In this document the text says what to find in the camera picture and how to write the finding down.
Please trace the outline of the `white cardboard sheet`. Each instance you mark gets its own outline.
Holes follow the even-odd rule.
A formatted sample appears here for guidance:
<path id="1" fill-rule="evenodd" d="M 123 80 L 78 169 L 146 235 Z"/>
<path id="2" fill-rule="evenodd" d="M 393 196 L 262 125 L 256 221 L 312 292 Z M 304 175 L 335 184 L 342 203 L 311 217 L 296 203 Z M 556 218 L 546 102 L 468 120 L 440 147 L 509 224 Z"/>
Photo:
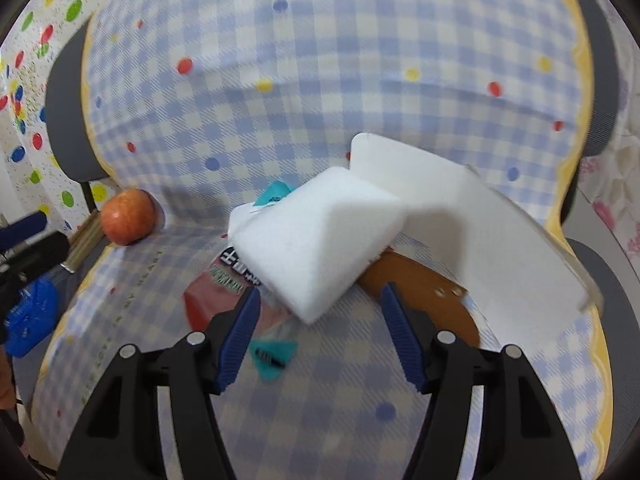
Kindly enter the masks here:
<path id="1" fill-rule="evenodd" d="M 454 274 L 502 344 L 533 354 L 602 309 L 576 256 L 471 169 L 365 132 L 349 168 L 408 207 L 405 233 Z"/>

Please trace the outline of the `white foam block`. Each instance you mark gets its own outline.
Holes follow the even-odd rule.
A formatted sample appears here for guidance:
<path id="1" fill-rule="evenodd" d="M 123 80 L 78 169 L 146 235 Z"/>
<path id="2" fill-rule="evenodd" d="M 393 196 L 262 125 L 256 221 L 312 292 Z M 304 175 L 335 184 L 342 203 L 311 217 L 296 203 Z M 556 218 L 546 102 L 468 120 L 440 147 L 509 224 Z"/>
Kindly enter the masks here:
<path id="1" fill-rule="evenodd" d="M 232 210 L 240 260 L 305 324 L 321 318 L 402 231 L 396 195 L 332 167 L 270 205 Z"/>

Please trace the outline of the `balloon pattern plastic sheet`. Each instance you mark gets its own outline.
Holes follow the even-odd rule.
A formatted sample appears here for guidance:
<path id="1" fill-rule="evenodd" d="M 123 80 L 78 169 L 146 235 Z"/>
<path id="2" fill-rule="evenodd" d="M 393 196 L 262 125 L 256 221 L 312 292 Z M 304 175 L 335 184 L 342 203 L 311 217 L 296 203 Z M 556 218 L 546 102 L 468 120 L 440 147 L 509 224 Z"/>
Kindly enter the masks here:
<path id="1" fill-rule="evenodd" d="M 75 231 L 89 209 L 49 142 L 47 82 L 54 60 L 108 0 L 1 0 L 1 215 L 40 211 L 48 227 Z"/>

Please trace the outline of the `blue plastic basket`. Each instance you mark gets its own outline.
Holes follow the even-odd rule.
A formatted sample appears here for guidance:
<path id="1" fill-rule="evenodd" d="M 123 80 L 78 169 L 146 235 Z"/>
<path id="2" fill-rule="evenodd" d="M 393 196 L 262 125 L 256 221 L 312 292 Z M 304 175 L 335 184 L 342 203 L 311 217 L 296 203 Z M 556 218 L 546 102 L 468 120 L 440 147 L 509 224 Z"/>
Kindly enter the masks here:
<path id="1" fill-rule="evenodd" d="M 38 278 L 21 291 L 21 301 L 3 322 L 4 348 L 22 358 L 53 332 L 58 318 L 58 291 L 47 278 Z"/>

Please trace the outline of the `red apple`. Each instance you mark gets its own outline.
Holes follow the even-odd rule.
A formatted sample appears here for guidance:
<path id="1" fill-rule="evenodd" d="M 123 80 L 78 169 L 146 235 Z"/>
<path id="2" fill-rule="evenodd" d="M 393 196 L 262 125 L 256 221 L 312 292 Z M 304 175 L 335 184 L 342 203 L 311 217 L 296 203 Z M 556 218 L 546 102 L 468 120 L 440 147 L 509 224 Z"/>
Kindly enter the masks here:
<path id="1" fill-rule="evenodd" d="M 147 192 L 130 188 L 105 203 L 100 220 L 104 234 L 112 243 L 128 246 L 152 233 L 155 206 Z"/>

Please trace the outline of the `grey office chair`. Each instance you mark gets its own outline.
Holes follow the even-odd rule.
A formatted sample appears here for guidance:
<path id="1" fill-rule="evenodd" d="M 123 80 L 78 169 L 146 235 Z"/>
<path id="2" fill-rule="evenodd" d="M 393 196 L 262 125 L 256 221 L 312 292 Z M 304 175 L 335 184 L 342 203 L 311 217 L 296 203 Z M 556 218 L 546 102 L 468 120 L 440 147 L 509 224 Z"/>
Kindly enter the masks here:
<path id="1" fill-rule="evenodd" d="M 186 328 L 188 263 L 271 182 L 344 166 L 360 132 L 476 170 L 537 221 L 587 95 L 567 0 L 108 0 L 58 52 L 46 124 L 66 177 L 86 142 L 108 182 L 163 209 L 157 235 L 110 249 L 80 286 L 37 376 L 32 412 L 77 412 L 117 341 Z"/>

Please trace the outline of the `brown flat wooden piece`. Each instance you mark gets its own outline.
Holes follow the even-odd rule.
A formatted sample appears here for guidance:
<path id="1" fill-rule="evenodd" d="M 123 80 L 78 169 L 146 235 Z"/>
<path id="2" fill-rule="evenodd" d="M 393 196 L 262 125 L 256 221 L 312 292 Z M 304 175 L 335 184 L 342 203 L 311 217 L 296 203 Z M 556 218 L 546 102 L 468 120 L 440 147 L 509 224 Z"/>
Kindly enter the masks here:
<path id="1" fill-rule="evenodd" d="M 463 304 L 465 288 L 390 248 L 357 280 L 374 299 L 378 299 L 387 283 L 395 283 L 405 303 L 426 312 L 439 330 L 454 332 L 471 347 L 480 346 L 478 328 Z"/>

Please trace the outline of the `teal triangular wrapper piece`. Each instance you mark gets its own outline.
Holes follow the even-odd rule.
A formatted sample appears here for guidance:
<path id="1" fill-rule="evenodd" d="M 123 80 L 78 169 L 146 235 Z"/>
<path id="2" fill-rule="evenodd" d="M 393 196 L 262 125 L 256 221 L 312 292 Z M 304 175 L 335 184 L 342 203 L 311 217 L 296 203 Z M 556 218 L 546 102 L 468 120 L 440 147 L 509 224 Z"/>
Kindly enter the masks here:
<path id="1" fill-rule="evenodd" d="M 254 339 L 250 342 L 248 354 L 259 378 L 264 382 L 273 382 L 286 370 L 297 348 L 296 341 Z"/>

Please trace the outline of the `red snack packet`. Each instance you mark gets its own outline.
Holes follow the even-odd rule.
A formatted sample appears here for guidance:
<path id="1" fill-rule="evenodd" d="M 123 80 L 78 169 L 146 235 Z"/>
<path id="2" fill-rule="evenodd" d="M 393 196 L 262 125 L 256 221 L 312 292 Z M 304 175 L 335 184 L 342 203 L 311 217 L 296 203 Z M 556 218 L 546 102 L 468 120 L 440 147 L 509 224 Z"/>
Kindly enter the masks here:
<path id="1" fill-rule="evenodd" d="M 182 295 L 192 330 L 205 330 L 215 315 L 231 311 L 249 287 L 256 287 L 260 292 L 256 336 L 266 336 L 290 317 L 288 309 L 250 272 L 235 248 L 227 246 Z"/>

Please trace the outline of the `teal wrapper scrap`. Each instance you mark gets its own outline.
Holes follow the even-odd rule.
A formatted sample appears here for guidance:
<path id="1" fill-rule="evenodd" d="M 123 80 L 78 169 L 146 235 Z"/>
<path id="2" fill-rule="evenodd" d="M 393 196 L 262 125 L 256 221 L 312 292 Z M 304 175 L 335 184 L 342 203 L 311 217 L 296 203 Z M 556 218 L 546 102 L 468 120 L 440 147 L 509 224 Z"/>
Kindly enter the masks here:
<path id="1" fill-rule="evenodd" d="M 291 194 L 293 191 L 286 183 L 282 181 L 273 181 L 267 186 L 264 192 L 254 201 L 255 207 L 263 207 L 269 204 L 277 203 Z"/>

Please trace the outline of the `floral pattern plastic sheet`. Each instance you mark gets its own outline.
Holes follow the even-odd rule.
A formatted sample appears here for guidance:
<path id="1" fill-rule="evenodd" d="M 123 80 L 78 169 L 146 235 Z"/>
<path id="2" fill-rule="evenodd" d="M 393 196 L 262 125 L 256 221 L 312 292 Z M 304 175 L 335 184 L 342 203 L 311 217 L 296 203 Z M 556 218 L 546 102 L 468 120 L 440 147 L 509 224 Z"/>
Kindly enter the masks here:
<path id="1" fill-rule="evenodd" d="M 639 266 L 639 45 L 612 0 L 577 0 L 590 40 L 594 97 L 577 188 Z"/>

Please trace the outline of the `blue checkered blanket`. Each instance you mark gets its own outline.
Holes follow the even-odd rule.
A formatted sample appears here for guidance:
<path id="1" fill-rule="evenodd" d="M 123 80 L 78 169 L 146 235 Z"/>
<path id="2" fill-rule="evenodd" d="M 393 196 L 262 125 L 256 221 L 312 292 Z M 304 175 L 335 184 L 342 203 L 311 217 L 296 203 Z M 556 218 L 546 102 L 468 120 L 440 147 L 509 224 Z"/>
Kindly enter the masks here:
<path id="1" fill-rule="evenodd" d="M 121 344 L 162 348 L 188 328 L 182 294 L 224 246 L 232 207 L 273 181 L 346 167 L 367 131 L 470 166 L 543 226 L 586 111 L 575 0 L 35 0 L 51 54 L 93 14 L 84 61 L 89 136 L 107 174 L 152 194 L 166 228 L 107 248 L 58 324 L 32 420 L 61 458 Z M 405 382 L 378 306 L 354 287 L 297 334 L 264 382 L 250 358 L 214 399 L 241 479 L 399 479 L 427 399 Z M 529 358 L 582 478 L 610 372 L 597 315 Z"/>

